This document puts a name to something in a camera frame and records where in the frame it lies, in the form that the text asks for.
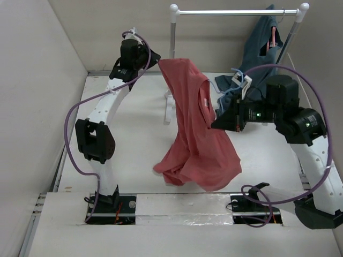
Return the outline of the light blue wire hanger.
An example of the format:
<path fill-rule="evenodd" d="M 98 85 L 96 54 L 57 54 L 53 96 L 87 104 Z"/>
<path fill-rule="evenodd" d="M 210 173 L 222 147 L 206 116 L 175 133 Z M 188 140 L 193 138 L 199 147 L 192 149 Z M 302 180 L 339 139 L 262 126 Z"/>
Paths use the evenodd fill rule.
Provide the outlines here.
<path fill-rule="evenodd" d="M 235 73 L 243 73 L 241 70 L 235 68 L 232 68 L 232 71 L 234 71 Z M 210 85 L 213 87 L 215 92 L 217 94 L 220 94 L 217 99 L 218 108 L 215 110 L 217 117 L 222 115 L 229 108 L 233 97 L 237 96 L 242 91 L 237 84 L 232 82 L 233 76 L 220 75 L 216 77 L 215 84 L 211 80 L 209 80 Z"/>

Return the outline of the red t shirt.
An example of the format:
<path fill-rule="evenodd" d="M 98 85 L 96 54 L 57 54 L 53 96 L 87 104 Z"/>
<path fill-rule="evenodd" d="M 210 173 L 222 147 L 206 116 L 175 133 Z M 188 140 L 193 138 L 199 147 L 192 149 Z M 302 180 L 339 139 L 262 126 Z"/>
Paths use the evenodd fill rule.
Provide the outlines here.
<path fill-rule="evenodd" d="M 208 78 L 186 58 L 158 66 L 175 100 L 178 131 L 154 171 L 175 186 L 194 182 L 207 192 L 226 187 L 241 173 L 241 160 L 227 133 L 211 127 L 216 115 Z"/>

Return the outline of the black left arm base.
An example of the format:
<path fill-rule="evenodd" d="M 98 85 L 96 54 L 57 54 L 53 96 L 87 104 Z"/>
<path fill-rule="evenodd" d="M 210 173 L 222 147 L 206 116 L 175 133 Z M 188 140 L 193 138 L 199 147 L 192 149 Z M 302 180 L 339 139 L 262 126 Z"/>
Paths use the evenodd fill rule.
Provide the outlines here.
<path fill-rule="evenodd" d="M 86 224 L 91 225 L 134 225 L 136 223 L 136 194 L 120 194 L 117 186 L 112 195 L 84 197 L 88 204 Z"/>

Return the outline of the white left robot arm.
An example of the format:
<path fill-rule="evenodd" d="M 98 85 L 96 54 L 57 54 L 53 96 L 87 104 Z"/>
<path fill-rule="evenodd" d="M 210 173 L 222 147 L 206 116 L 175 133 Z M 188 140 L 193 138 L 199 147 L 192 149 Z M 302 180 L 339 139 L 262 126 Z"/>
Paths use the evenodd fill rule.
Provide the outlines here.
<path fill-rule="evenodd" d="M 102 195 L 101 206 L 107 212 L 114 212 L 119 207 L 119 198 L 114 194 L 117 184 L 111 168 L 116 142 L 110 131 L 110 124 L 121 102 L 131 92 L 139 78 L 140 70 L 153 67 L 160 55 L 149 50 L 145 42 L 133 35 L 123 40 L 120 57 L 116 61 L 106 87 L 106 94 L 101 96 L 94 110 L 75 124 L 78 150 L 100 177 L 100 186 L 96 190 Z"/>

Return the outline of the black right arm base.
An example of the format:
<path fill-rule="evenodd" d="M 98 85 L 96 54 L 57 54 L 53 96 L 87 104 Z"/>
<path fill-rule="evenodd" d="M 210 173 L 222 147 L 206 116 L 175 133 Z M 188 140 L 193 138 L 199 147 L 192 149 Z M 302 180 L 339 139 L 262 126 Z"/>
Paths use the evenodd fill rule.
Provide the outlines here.
<path fill-rule="evenodd" d="M 268 183 L 259 183 L 244 193 L 233 193 L 226 209 L 232 212 L 234 224 L 245 224 L 253 228 L 261 228 L 266 224 L 282 224 L 281 213 L 278 208 L 273 207 L 272 212 L 266 205 L 254 203 L 246 198 L 259 200 L 257 189 L 261 190 L 269 186 Z"/>

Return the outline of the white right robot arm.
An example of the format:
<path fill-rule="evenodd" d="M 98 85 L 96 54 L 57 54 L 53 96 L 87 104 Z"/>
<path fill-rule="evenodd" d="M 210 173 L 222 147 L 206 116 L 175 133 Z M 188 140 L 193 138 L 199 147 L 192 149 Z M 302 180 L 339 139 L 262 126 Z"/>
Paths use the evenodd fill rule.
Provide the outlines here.
<path fill-rule="evenodd" d="M 249 189 L 248 206 L 261 210 L 266 205 L 278 205 L 292 211 L 309 229 L 335 229 L 342 225 L 342 181 L 332 159 L 329 126 L 321 114 L 301 107 L 299 102 L 297 81 L 274 75 L 267 79 L 261 100 L 250 100 L 242 91 L 211 127 L 240 132 L 246 123 L 273 123 L 299 159 L 311 189 L 294 196 L 260 183 Z"/>

